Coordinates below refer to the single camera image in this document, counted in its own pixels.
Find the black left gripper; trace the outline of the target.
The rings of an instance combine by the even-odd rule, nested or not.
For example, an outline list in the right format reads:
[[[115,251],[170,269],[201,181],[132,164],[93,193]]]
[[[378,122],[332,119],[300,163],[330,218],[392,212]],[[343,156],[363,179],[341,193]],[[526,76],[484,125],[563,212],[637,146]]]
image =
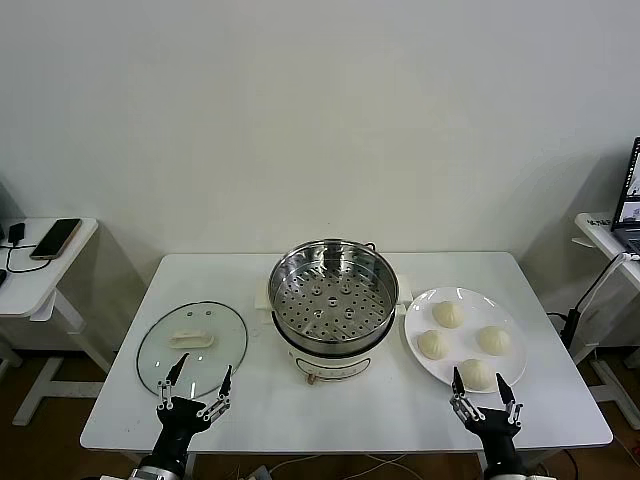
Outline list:
[[[157,382],[157,416],[161,432],[149,456],[150,465],[185,465],[192,438],[208,430],[230,408],[233,366],[227,367],[216,399],[209,405],[175,397],[176,386],[189,353],[184,353],[163,380]]]

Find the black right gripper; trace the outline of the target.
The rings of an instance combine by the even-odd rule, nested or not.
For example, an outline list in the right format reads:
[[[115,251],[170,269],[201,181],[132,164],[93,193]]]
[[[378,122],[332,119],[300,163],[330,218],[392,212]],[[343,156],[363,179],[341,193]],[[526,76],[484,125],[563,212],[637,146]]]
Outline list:
[[[521,430],[523,405],[516,402],[511,387],[500,373],[496,374],[496,380],[505,410],[478,409],[467,398],[462,377],[454,366],[449,403],[465,428],[479,437],[488,464],[521,463],[513,439]]]

